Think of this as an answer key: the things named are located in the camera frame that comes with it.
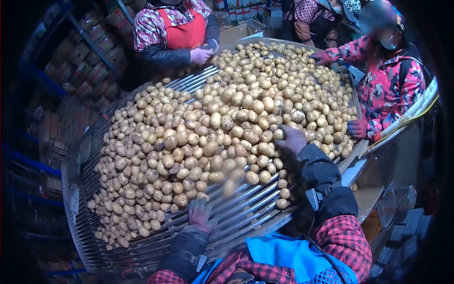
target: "red apron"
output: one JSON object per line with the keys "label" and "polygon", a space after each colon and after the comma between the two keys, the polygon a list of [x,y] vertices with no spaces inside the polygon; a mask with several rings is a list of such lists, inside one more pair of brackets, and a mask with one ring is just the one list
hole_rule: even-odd
{"label": "red apron", "polygon": [[191,4],[187,1],[184,1],[184,4],[194,16],[194,21],[183,25],[172,26],[165,10],[158,10],[166,25],[167,48],[170,50],[194,49],[202,46],[205,40],[205,20],[191,7]]}

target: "yellow cable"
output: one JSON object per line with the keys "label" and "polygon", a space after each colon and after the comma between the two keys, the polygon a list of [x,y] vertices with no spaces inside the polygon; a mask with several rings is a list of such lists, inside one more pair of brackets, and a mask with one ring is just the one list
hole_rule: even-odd
{"label": "yellow cable", "polygon": [[380,140],[378,140],[377,142],[375,142],[374,144],[372,144],[371,146],[368,147],[368,149],[372,148],[373,146],[377,145],[378,143],[380,143],[381,141],[387,139],[388,137],[390,137],[394,132],[396,132],[397,130],[399,130],[400,128],[402,128],[404,125],[408,124],[409,122],[413,121],[413,120],[416,120],[418,118],[420,118],[421,116],[423,116],[424,114],[426,114],[429,109],[432,108],[432,106],[434,106],[435,102],[438,100],[438,96],[437,95],[435,97],[435,99],[432,101],[432,103],[428,106],[428,108],[426,108],[425,111],[423,111],[420,115],[418,116],[415,116],[413,118],[410,118],[409,120],[405,121],[404,123],[402,123],[401,125],[399,125],[396,129],[394,129],[391,133],[389,133],[388,135],[386,135],[385,137],[381,138]]}

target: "backpack strap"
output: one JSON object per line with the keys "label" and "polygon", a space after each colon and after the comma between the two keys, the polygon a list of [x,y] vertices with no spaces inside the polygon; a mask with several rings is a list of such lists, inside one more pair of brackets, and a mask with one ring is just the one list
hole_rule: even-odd
{"label": "backpack strap", "polygon": [[426,86],[430,84],[430,81],[432,80],[432,75],[430,72],[427,70],[425,65],[417,59],[404,59],[400,62],[400,71],[399,71],[399,92],[402,91],[402,87],[405,84],[405,78],[407,77],[407,74],[410,70],[411,66],[411,61],[414,60],[418,62],[421,65],[421,70],[423,71],[423,76],[424,76],[424,81],[426,83]]}
{"label": "backpack strap", "polygon": [[412,59],[404,59],[400,62],[399,71],[399,93],[402,92],[402,88],[405,84],[405,77],[407,77],[408,71],[410,70]]}

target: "face mask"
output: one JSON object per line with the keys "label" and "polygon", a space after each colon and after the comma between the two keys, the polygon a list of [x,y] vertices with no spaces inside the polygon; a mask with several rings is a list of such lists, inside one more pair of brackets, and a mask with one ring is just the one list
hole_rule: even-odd
{"label": "face mask", "polygon": [[342,14],[342,11],[339,7],[333,7],[333,12],[336,14]]}
{"label": "face mask", "polygon": [[386,48],[387,50],[395,50],[396,49],[396,45],[394,45],[391,41],[391,39],[393,38],[394,35],[392,35],[390,38],[388,39],[384,39],[384,40],[380,40],[380,43],[381,45]]}

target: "pink camouflage jacket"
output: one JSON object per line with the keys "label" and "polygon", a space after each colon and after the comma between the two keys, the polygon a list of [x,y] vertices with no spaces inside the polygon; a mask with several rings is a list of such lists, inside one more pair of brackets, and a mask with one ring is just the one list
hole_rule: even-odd
{"label": "pink camouflage jacket", "polygon": [[[379,42],[363,36],[326,50],[332,61],[369,61],[366,74],[358,84],[358,96],[363,119],[369,121],[367,136],[374,141],[418,100],[426,87],[421,60],[412,43],[397,50],[388,60],[378,56],[379,48]],[[399,86],[400,66],[404,60],[411,63],[405,80],[401,80],[403,86]]]}

